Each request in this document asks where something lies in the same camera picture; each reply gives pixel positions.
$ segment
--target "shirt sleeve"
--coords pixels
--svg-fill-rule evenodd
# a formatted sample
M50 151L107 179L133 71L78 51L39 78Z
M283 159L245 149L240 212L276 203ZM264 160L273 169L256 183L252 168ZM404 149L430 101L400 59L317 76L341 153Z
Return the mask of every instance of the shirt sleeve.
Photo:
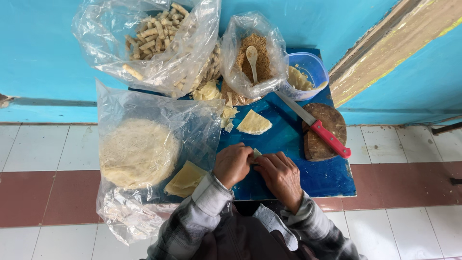
M295 215L287 208L281 214L284 224L300 236L318 259L367 260L358 254L353 241L343 236L306 192Z
M147 259L190 259L203 236L215 230L220 212L232 200L233 193L213 173L206 175L193 194L162 224L157 243L148 248Z

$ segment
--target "tiled floor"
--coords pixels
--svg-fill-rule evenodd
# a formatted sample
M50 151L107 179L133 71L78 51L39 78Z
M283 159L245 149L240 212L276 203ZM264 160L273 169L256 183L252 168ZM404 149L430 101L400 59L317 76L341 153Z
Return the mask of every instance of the tiled floor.
M462 260L462 187L448 181L462 179L462 131L347 132L358 196L315 201L359 252L370 260ZM0 259L146 257L155 239L127 247L98 224L97 140L97 126L0 126Z
M369 260L462 259L462 205L326 214ZM104 223L2 228L0 259L137 260L155 240L127 247Z

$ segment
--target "hand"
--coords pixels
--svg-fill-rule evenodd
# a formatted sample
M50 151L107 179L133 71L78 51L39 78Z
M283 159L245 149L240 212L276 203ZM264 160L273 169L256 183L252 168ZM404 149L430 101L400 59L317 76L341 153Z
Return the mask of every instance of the hand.
M254 166L254 170L261 174L273 195L295 215L303 198L298 167L283 152L258 156L256 161L260 165Z
M230 145L217 153L213 173L228 190L242 181L250 171L253 149L243 142Z

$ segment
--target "knife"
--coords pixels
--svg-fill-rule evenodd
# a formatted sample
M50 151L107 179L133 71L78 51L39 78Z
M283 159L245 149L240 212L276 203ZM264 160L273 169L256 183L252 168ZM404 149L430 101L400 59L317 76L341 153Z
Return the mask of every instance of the knife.
M281 98L299 117L305 121L310 128L319 135L336 153L342 158L349 158L351 156L351 150L343 146L343 144L327 129L322 126L320 120L316 120L310 113L303 109L299 104L295 103L292 99L287 97L279 90L275 90L274 93Z

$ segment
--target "red floor tile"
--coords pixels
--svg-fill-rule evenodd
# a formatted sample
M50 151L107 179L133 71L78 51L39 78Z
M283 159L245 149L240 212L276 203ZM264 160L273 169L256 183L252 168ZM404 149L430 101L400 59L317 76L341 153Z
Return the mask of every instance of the red floor tile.
M43 219L55 172L2 173L0 228L38 226Z
M419 172L409 163L374 164L385 208L425 206L428 194L419 181Z
M420 207L462 202L462 188L452 186L452 175L442 162L375 164L385 208Z
M313 198L313 200L324 212L343 210L341 198Z
M373 164L352 164L351 172L356 186L356 197L342 198L343 210L382 209L383 201Z
M451 177L461 178L456 174L455 164L441 162L409 163L412 170L419 172L419 185L425 188L429 197L425 206L462 204L462 187L453 186Z
M43 225L98 223L99 171L58 171Z

